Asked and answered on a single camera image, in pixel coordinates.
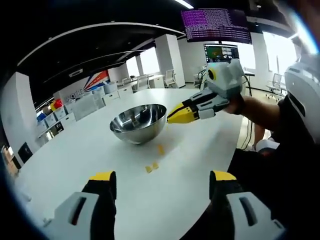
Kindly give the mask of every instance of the black ceiling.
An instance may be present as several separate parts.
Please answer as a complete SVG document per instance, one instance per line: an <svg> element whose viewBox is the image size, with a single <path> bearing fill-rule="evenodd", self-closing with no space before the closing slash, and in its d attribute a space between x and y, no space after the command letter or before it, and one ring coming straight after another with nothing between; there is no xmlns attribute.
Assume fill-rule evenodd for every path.
<svg viewBox="0 0 320 240"><path fill-rule="evenodd" d="M248 16L285 23L283 16L267 0L261 0L262 8L258 12L250 11L248 0L186 2L195 8L240 9ZM0 77L6 80L15 71L28 75L36 105L79 78L120 64L123 60L118 59L123 52L173 32L134 25L87 28L51 41L17 67L18 62L37 46L64 32L111 21L159 25L182 32L180 12L187 10L173 0L11 0L1 4L4 4L0 8L1 29L6 37L0 48ZM68 77L80 68L83 74L77 78Z"/></svg>

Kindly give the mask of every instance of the stainless steel bowl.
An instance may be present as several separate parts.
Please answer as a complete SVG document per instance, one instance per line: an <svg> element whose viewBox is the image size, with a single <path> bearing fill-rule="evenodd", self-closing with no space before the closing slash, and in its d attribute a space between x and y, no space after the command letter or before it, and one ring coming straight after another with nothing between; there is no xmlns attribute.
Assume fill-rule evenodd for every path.
<svg viewBox="0 0 320 240"><path fill-rule="evenodd" d="M120 140L144 144L154 139L166 123L167 108L159 104L131 108L110 122L110 130Z"/></svg>

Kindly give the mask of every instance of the human arm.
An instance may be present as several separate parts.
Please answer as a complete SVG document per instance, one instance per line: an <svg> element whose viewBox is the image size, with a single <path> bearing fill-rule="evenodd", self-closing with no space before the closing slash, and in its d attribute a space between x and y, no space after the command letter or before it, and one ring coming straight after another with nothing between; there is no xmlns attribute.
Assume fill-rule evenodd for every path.
<svg viewBox="0 0 320 240"><path fill-rule="evenodd" d="M244 106L241 115L253 123L270 131L275 131L280 125L280 108L276 104L267 104L251 96L243 96ZM230 104L224 109L229 114L234 114L240 107L238 98L230 99Z"/></svg>

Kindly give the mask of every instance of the computer screen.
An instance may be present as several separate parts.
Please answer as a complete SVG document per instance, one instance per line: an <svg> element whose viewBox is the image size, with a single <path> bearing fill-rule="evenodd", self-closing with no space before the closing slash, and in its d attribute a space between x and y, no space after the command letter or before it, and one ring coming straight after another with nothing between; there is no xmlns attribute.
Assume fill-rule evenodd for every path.
<svg viewBox="0 0 320 240"><path fill-rule="evenodd" d="M244 11L204 8L182 11L188 42L229 41L252 44Z"/></svg>
<svg viewBox="0 0 320 240"><path fill-rule="evenodd" d="M230 63L231 59L239 59L238 47L228 44L204 44L207 63Z"/></svg>

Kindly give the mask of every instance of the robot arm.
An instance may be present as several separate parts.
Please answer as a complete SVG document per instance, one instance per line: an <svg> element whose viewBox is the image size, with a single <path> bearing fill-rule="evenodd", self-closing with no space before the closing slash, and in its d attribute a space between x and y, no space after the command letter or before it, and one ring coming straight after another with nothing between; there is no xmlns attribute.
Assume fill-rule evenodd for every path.
<svg viewBox="0 0 320 240"><path fill-rule="evenodd" d="M206 69L207 87L178 104L168 115L169 124L187 124L197 119L212 118L226 108L229 99L242 91L243 69L238 59L231 63L211 62Z"/></svg>

